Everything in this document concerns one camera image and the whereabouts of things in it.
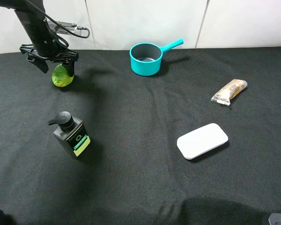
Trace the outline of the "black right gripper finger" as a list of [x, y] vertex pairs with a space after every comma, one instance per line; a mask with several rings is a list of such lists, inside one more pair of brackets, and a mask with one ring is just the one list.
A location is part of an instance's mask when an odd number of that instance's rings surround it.
[[65, 60], [65, 61], [62, 63], [63, 68], [67, 71], [67, 74], [68, 74], [70, 77], [73, 77], [73, 76], [74, 76], [74, 63], [75, 63], [74, 60]]

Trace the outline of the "grey robot base right corner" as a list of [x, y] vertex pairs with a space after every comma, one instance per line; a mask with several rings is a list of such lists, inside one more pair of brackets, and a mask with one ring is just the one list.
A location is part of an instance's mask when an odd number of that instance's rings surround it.
[[268, 222], [270, 225], [281, 225], [281, 213], [272, 213]]

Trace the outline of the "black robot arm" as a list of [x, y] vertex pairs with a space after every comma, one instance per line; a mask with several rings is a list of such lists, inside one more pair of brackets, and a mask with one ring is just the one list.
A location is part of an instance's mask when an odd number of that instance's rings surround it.
[[21, 53], [27, 54], [27, 61], [37, 66], [43, 73], [49, 70], [47, 61], [61, 62], [67, 74], [70, 77], [74, 75], [74, 63], [78, 60], [79, 54], [68, 49], [67, 41], [50, 28], [43, 1], [0, 0], [0, 7], [14, 10], [29, 36], [32, 44], [20, 47]]

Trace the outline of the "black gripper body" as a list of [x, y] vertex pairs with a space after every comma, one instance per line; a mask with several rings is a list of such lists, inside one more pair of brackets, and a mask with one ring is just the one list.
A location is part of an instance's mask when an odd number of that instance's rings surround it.
[[57, 39], [44, 41], [41, 44], [21, 45], [20, 51], [27, 54], [29, 62], [63, 62], [77, 61], [79, 54], [68, 49], [69, 44], [65, 40]]

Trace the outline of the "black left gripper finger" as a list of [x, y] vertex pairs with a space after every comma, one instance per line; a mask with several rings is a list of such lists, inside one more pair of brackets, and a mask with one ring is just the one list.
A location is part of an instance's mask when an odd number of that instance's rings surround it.
[[47, 73], [49, 68], [45, 60], [37, 58], [35, 56], [28, 56], [26, 59], [28, 62], [35, 65], [38, 69], [40, 69], [43, 73]]

